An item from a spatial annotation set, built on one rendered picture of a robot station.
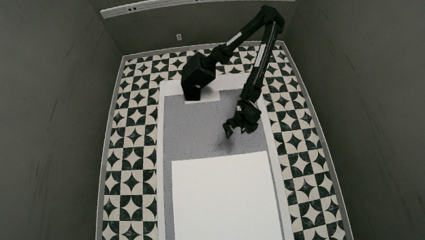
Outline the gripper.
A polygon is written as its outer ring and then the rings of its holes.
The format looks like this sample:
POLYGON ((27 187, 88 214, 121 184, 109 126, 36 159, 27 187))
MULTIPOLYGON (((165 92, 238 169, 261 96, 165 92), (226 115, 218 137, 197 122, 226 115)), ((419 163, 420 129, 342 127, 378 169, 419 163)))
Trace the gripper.
MULTIPOLYGON (((235 115, 240 115, 240 114, 238 114, 236 111, 235 111, 235 113, 234 113, 234 118, 235 118, 235 115)), ((240 115, 240 116, 242 116, 242 115, 240 115)), ((237 128, 238 126, 234 123, 234 118, 231 118, 231 119, 227 119, 227 121, 226 121, 226 123, 223 123, 223 129, 225 130, 225 135, 226 135, 226 138, 228 139, 232 134, 233 134, 233 131, 231 130, 231 127, 229 126, 229 125, 231 125, 232 126, 232 128, 233 129, 235 129, 235 128, 237 128), (227 135, 227 133, 228 133, 228 135, 227 135)), ((242 131, 242 129, 243 128, 245 128, 243 125, 242 126, 239 126, 240 127, 240 133, 241 134, 244 134, 245 133, 245 130, 243 130, 242 131)))

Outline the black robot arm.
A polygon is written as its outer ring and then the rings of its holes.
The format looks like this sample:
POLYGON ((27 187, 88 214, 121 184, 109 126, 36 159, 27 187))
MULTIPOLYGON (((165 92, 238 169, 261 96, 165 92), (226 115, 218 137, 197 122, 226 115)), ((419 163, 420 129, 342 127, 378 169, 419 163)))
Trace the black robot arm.
POLYGON ((214 47, 209 56, 200 57, 200 65, 202 68, 215 71, 215 66, 218 62, 221 65, 227 64, 230 58, 233 57, 234 50, 265 25, 264 35, 255 62, 242 88, 242 92, 239 95, 241 100, 237 101, 235 110, 242 116, 236 114, 234 123, 238 127, 243 125, 247 134, 255 132, 259 125, 257 122, 262 112, 254 103, 259 100, 261 95, 264 75, 277 36, 283 32, 284 23, 285 19, 280 15, 277 9, 268 5, 263 5, 259 13, 228 42, 214 47))

